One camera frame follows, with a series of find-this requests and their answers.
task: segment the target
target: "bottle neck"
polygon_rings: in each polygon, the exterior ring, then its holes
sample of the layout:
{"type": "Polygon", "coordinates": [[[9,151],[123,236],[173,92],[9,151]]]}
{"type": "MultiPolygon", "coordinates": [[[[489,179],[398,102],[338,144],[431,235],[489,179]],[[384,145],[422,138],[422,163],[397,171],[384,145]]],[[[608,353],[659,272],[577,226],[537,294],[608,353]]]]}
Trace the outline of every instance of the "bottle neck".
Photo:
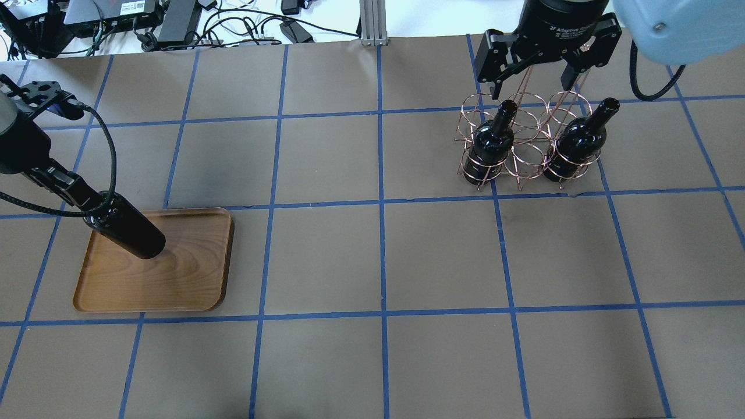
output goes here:
{"type": "Polygon", "coordinates": [[[618,112],[621,104],[614,98],[604,99],[597,109],[587,118],[585,128],[590,133],[597,133],[618,112]]]}
{"type": "Polygon", "coordinates": [[[489,130],[496,135],[507,131],[516,113],[517,104],[514,101],[506,100],[502,102],[502,106],[497,110],[489,130]]]}

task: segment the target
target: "label sticker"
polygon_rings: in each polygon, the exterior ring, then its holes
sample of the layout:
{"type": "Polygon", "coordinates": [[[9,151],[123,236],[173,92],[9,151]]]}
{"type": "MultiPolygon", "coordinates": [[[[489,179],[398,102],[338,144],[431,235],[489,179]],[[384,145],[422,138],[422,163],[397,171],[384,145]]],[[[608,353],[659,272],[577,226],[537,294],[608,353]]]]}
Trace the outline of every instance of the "label sticker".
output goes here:
{"type": "Polygon", "coordinates": [[[131,15],[135,13],[143,13],[145,11],[144,1],[130,1],[129,3],[122,3],[120,15],[131,15]]]}

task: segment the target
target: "metal post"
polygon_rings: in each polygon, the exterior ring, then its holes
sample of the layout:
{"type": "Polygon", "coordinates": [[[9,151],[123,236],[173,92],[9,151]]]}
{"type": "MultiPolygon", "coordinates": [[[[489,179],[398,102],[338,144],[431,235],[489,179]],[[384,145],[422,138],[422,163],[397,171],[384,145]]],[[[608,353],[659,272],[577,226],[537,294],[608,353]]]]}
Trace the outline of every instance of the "metal post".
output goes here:
{"type": "Polygon", "coordinates": [[[385,0],[360,0],[362,45],[388,45],[385,29],[385,0]]]}

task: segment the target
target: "wooden tray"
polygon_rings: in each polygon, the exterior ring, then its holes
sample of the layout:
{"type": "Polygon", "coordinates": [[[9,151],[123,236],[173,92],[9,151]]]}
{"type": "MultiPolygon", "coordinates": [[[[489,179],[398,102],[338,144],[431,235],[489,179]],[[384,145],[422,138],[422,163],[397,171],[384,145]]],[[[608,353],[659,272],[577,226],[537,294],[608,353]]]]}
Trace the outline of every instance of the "wooden tray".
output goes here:
{"type": "Polygon", "coordinates": [[[143,211],[165,235],[153,259],[92,232],[72,304],[79,312],[203,311],[225,296],[233,222],[222,208],[143,211]]]}

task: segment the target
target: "dark cylindrical bottle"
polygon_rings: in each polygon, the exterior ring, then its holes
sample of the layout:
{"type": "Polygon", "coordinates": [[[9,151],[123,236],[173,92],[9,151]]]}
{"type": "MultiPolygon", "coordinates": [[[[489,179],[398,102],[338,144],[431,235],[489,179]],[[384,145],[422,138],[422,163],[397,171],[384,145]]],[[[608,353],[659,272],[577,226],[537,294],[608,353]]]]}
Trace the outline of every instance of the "dark cylindrical bottle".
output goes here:
{"type": "Polygon", "coordinates": [[[468,159],[463,164],[463,176],[474,185],[494,176],[497,168],[489,168],[504,160],[515,141],[510,124],[517,113],[517,104],[502,102],[494,119],[476,128],[468,159]]]}
{"type": "Polygon", "coordinates": [[[605,98],[592,115],[570,122],[557,139],[557,149],[543,172],[544,176],[553,182],[574,176],[580,165],[587,162],[605,144],[605,124],[618,112],[620,106],[618,100],[605,98]]]}
{"type": "Polygon", "coordinates": [[[85,217],[83,221],[140,259],[152,259],[165,247],[163,233],[118,193],[114,194],[106,211],[85,217]]]}

